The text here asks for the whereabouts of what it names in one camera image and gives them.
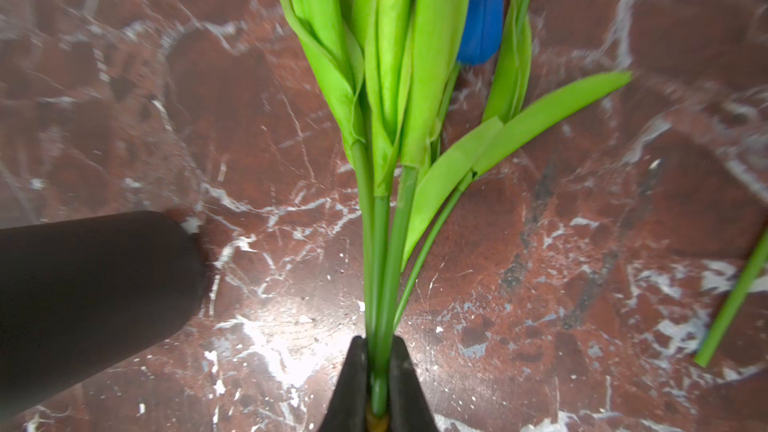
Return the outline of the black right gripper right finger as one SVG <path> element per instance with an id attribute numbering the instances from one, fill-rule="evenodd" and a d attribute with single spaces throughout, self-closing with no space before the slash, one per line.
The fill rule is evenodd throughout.
<path id="1" fill-rule="evenodd" d="M 389 365 L 389 416 L 393 432 L 438 432 L 404 340 L 393 337 Z"/>

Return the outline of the orange pink tulip bundle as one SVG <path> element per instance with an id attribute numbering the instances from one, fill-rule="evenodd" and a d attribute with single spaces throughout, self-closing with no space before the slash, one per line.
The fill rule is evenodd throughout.
<path id="1" fill-rule="evenodd" d="M 355 173 L 368 349 L 366 429 L 390 430 L 393 337 L 469 186 L 550 127 L 627 85 L 598 73 L 534 102 L 529 9 L 504 0 L 499 51 L 457 62 L 469 0 L 280 0 Z"/>

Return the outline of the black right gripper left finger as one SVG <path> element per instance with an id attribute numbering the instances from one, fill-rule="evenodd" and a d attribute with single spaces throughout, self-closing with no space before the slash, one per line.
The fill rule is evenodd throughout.
<path id="1" fill-rule="evenodd" d="M 363 432 L 368 401 L 368 349 L 361 336 L 352 338 L 319 432 Z"/>

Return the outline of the black cylindrical vase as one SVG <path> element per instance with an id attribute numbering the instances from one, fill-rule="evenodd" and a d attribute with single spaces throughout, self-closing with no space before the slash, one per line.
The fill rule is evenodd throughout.
<path id="1" fill-rule="evenodd" d="M 199 308 L 198 240 L 154 211 L 1 232 L 1 416 L 179 331 Z"/>

